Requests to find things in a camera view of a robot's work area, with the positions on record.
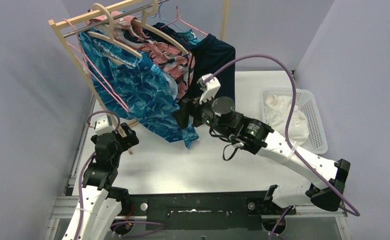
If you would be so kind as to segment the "blue shark print shorts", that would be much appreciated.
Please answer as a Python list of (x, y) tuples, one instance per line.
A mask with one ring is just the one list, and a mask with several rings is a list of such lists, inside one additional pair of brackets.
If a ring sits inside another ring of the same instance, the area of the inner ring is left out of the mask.
[(124, 119), (136, 119), (170, 143), (183, 141), (187, 148), (198, 139), (191, 123), (180, 129), (172, 113), (179, 110), (161, 69), (144, 54), (136, 57), (104, 40), (80, 32), (86, 55), (129, 107), (126, 112), (91, 75), (93, 86), (109, 111)]

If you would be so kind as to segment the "white shorts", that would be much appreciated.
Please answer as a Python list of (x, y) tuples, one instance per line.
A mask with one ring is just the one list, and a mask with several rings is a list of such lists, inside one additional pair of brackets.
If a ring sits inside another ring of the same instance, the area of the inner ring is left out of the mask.
[[(286, 123), (291, 105), (292, 98), (290, 96), (271, 94), (265, 100), (264, 122), (282, 136), (285, 136), (286, 133)], [(307, 141), (309, 134), (307, 117), (298, 109), (298, 106), (295, 106), (289, 124), (289, 139), (291, 142), (302, 145)]]

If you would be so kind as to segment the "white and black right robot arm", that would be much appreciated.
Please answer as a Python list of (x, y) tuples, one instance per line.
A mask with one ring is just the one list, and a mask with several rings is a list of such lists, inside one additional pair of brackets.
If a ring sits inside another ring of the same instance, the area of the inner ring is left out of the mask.
[(265, 157), (304, 178), (291, 185), (271, 185), (264, 197), (266, 211), (275, 214), (289, 206), (313, 204), (335, 212), (342, 203), (342, 195), (350, 170), (350, 162), (325, 159), (286, 139), (260, 120), (244, 116), (235, 110), (229, 97), (219, 97), (205, 103), (200, 98), (184, 99), (173, 113), (180, 128), (206, 125), (210, 136), (230, 144), (235, 151), (243, 150)]

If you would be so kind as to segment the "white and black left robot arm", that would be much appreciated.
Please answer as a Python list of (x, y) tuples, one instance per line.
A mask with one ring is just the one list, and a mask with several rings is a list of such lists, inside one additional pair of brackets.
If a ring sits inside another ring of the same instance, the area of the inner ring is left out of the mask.
[(127, 123), (121, 123), (125, 136), (113, 127), (96, 123), (90, 140), (94, 152), (83, 167), (78, 186), (79, 200), (68, 228), (65, 240), (102, 240), (106, 237), (114, 219), (128, 214), (132, 208), (128, 189), (114, 187), (123, 152), (139, 143), (136, 132)]

